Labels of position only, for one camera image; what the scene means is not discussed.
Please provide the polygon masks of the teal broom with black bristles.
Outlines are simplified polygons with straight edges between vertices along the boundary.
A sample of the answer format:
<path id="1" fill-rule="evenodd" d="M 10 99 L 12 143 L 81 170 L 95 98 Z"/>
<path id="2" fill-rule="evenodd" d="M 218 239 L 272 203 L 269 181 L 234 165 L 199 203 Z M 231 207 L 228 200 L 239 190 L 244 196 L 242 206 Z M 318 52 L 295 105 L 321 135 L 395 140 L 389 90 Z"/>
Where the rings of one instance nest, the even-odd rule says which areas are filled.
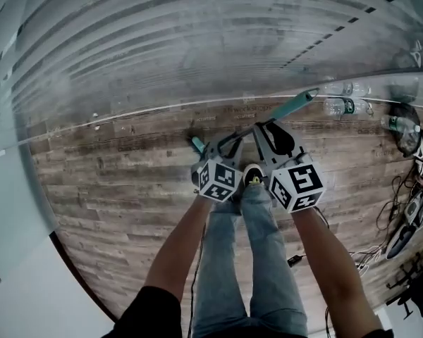
<path id="1" fill-rule="evenodd" d="M 283 105 L 279 106 L 271 112 L 268 120 L 280 120 L 291 113 L 294 113 L 301 108 L 308 105 L 313 99 L 318 95 L 319 88 L 315 87 L 313 89 L 308 89 L 303 92 L 300 92 L 294 96 L 290 101 L 285 102 Z M 190 142 L 195 147 L 195 149 L 202 154 L 205 148 L 205 144 L 200 140 L 199 137 L 191 136 Z"/>

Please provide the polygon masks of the person's leg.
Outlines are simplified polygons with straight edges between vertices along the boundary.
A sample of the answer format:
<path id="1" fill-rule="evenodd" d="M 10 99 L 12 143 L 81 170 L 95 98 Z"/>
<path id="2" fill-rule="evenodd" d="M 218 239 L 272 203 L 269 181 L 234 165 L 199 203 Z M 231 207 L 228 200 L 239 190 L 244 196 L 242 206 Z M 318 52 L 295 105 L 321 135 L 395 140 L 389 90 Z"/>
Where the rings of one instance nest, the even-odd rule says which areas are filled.
<path id="1" fill-rule="evenodd" d="M 253 255 L 250 316 L 268 330 L 306 337 L 307 316 L 265 186 L 249 184 L 240 205 Z"/>
<path id="2" fill-rule="evenodd" d="M 247 313 L 235 274 L 235 231 L 239 205 L 217 203 L 209 214 L 192 320 L 192 338 L 241 326 Z"/>

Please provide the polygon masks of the clear plastic bottle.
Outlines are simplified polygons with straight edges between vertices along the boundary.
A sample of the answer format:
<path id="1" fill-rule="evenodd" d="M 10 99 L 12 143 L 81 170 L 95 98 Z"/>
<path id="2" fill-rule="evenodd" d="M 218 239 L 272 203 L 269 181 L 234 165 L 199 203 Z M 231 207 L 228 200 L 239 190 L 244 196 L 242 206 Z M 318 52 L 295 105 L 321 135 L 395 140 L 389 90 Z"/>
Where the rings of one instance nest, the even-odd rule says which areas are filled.
<path id="1" fill-rule="evenodd" d="M 336 117 L 361 114 L 373 116 L 371 104 L 360 98 L 327 98 L 324 101 L 324 112 L 328 116 Z"/>

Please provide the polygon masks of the frosted glass door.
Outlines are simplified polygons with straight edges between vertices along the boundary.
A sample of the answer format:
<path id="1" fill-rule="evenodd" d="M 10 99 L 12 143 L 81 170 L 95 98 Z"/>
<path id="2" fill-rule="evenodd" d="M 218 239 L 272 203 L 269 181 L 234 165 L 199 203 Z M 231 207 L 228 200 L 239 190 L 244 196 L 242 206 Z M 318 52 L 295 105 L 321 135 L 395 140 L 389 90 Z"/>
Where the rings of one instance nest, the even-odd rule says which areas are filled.
<path id="1" fill-rule="evenodd" d="M 55 227 L 29 148 L 0 151 L 1 283 Z"/>

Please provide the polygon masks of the person's right shoe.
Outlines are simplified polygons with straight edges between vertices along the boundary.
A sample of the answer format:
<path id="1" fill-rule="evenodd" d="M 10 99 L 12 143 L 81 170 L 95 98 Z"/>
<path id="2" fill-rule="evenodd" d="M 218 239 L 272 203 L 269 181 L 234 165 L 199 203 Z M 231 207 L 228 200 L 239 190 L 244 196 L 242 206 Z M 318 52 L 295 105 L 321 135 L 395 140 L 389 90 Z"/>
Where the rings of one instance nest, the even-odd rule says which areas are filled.
<path id="1" fill-rule="evenodd" d="M 260 165 L 251 163 L 243 171 L 243 184 L 245 187 L 251 184 L 263 184 L 264 177 L 265 174 Z"/>

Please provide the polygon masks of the green plastic bottle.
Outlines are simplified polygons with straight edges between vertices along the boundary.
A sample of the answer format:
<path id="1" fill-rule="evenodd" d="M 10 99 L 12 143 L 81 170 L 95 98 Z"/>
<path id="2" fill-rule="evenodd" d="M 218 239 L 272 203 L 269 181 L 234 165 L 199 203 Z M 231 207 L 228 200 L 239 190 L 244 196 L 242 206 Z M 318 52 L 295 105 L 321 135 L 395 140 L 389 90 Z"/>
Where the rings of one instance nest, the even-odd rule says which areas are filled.
<path id="1" fill-rule="evenodd" d="M 380 120 L 381 126 L 387 130 L 399 133 L 420 132 L 421 128 L 412 120 L 395 115 L 384 115 Z"/>

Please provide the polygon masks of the person's right forearm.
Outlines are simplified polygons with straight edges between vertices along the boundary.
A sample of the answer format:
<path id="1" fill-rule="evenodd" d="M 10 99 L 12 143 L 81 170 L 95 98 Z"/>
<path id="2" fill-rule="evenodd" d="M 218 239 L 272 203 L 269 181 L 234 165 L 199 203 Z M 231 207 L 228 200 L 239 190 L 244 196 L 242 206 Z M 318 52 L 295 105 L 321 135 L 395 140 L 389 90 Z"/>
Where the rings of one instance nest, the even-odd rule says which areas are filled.
<path id="1" fill-rule="evenodd" d="M 293 213 L 292 218 L 337 338 L 382 336 L 381 321 L 367 300 L 360 274 L 346 248 L 313 208 Z"/>

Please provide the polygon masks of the white window blinds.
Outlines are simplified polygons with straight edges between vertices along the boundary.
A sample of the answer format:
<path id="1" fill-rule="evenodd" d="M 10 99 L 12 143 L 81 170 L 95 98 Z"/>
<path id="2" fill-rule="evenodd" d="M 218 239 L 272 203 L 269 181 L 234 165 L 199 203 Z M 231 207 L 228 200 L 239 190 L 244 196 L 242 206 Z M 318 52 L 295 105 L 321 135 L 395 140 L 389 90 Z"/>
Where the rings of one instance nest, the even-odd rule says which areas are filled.
<path id="1" fill-rule="evenodd" d="M 0 132 L 423 68 L 423 0 L 0 0 Z"/>

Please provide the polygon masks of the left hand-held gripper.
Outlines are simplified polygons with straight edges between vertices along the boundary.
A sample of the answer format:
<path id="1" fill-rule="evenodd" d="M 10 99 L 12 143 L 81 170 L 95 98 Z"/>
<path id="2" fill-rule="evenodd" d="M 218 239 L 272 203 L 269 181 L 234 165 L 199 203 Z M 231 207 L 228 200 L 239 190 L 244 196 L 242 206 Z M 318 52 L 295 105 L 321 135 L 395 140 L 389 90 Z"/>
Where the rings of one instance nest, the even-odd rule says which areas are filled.
<path id="1" fill-rule="evenodd" d="M 238 189 L 243 172 L 239 169 L 243 140 L 237 132 L 205 144 L 200 160 L 191 167 L 192 183 L 198 194 L 216 202 L 225 202 Z"/>

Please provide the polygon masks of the black trash bag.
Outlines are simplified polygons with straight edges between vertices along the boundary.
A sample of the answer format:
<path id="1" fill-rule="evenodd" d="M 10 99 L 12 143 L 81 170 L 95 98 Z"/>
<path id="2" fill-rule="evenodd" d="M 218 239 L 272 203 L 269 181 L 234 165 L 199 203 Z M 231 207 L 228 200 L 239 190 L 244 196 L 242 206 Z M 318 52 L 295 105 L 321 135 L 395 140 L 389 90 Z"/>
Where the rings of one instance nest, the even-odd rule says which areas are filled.
<path id="1" fill-rule="evenodd" d="M 415 108 L 405 103 L 391 104 L 389 115 L 406 118 L 420 126 L 421 122 Z M 391 130 L 391 135 L 404 158 L 411 157 L 419 148 L 423 132 L 396 132 Z"/>

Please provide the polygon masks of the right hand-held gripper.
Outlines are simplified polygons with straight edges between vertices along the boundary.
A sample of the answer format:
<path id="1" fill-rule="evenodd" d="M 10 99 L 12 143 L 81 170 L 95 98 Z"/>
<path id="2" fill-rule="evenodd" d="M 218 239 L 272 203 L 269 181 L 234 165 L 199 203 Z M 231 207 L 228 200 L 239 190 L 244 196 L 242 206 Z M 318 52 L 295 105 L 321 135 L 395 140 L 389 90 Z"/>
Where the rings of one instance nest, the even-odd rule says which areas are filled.
<path id="1" fill-rule="evenodd" d="M 303 153 L 295 135 L 277 120 L 255 124 L 253 130 L 265 168 L 273 170 L 269 182 L 273 198 L 288 213 L 316 206 L 326 191 L 321 170 L 308 153 Z M 274 170 L 275 163 L 286 164 Z"/>

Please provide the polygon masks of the person's left forearm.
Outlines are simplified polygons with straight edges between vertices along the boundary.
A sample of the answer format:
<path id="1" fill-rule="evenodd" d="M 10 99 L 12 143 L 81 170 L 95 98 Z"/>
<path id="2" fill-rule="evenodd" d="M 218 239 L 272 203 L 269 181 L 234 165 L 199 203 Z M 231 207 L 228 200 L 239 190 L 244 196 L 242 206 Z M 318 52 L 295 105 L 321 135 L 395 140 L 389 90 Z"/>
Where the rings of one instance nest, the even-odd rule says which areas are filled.
<path id="1" fill-rule="evenodd" d="M 196 196 L 170 233 L 149 269 L 145 285 L 163 289 L 181 301 L 213 201 Z"/>

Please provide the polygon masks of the black chair base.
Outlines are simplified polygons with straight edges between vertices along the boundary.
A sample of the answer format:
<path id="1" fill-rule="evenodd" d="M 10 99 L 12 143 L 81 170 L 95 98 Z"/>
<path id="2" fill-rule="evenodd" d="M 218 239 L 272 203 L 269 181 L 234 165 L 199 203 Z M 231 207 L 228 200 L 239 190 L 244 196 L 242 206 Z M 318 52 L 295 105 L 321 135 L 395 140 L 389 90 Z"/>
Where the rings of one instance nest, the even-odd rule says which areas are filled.
<path id="1" fill-rule="evenodd" d="M 393 303 L 396 303 L 398 306 L 402 306 L 405 309 L 406 316 L 404 320 L 409 318 L 413 311 L 408 307 L 408 302 L 413 302 L 414 305 L 419 309 L 419 314 L 423 318 L 423 265 L 419 264 L 419 254 L 416 254 L 417 259 L 412 262 L 412 267 L 409 271 L 404 269 L 404 265 L 400 266 L 400 269 L 405 273 L 405 275 L 398 280 L 395 284 L 387 284 L 386 286 L 389 289 L 394 287 L 399 287 L 400 285 L 405 285 L 406 289 L 397 294 L 395 297 L 389 299 L 386 302 L 387 306 L 390 306 Z"/>

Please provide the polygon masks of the person's left leg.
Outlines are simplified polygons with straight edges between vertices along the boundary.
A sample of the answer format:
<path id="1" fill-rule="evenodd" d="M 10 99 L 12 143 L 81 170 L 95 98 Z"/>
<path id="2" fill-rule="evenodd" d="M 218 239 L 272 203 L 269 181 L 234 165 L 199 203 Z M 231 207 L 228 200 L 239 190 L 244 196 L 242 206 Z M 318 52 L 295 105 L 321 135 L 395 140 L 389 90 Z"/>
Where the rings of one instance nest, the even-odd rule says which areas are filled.
<path id="1" fill-rule="evenodd" d="M 209 214 L 192 320 L 192 338 L 241 326 L 247 313 L 235 274 L 235 231 L 239 205 L 217 203 Z"/>

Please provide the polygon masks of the grey handheld device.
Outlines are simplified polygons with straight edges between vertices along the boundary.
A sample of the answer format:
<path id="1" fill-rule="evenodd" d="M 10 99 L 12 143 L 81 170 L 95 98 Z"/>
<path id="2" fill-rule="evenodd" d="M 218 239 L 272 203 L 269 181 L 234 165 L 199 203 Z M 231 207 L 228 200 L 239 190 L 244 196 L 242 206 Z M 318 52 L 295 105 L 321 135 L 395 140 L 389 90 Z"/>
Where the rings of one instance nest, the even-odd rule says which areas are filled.
<path id="1" fill-rule="evenodd" d="M 408 202 L 404 215 L 409 230 L 417 231 L 423 228 L 423 189 L 417 192 Z"/>

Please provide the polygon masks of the person's black shirt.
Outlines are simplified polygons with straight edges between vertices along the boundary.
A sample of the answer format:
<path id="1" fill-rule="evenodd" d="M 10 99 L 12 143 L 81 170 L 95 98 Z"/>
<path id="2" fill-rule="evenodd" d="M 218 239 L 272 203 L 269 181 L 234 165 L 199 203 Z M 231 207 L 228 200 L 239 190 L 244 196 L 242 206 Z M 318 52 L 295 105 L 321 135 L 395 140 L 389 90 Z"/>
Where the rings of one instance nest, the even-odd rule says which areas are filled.
<path id="1" fill-rule="evenodd" d="M 117 338 L 182 338 L 179 300 L 157 287 L 143 287 L 115 324 Z"/>

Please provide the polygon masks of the person's right leg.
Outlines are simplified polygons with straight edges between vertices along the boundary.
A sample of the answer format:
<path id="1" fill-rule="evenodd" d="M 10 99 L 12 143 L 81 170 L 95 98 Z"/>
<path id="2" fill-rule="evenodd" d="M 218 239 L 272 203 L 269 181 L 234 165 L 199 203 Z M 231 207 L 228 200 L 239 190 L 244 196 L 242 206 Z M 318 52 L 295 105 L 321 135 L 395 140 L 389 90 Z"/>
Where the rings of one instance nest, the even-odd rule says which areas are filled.
<path id="1" fill-rule="evenodd" d="M 268 330 L 306 337 L 307 316 L 265 186 L 249 184 L 240 205 L 253 255 L 250 316 Z"/>

